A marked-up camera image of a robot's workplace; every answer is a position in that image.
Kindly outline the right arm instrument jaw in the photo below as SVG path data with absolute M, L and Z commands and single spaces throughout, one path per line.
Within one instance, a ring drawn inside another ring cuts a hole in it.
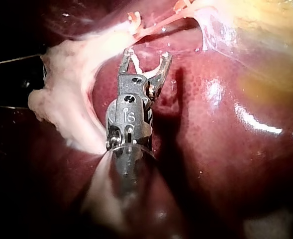
M 126 48 L 122 55 L 122 60 L 119 65 L 118 74 L 126 74 L 130 61 L 132 59 L 132 56 L 134 55 L 134 50 L 132 48 Z
M 156 100 L 163 88 L 164 82 L 168 75 L 170 65 L 172 62 L 172 55 L 169 52 L 165 52 L 160 57 L 159 69 L 156 72 L 155 76 L 148 79 L 149 88 L 148 88 L 148 97 L 151 100 Z

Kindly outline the right arm instrument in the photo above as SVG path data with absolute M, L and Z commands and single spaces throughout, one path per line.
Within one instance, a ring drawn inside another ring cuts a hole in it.
M 118 75 L 117 98 L 106 111 L 106 148 L 126 143 L 152 149 L 151 100 L 146 94 L 148 80 L 138 74 Z

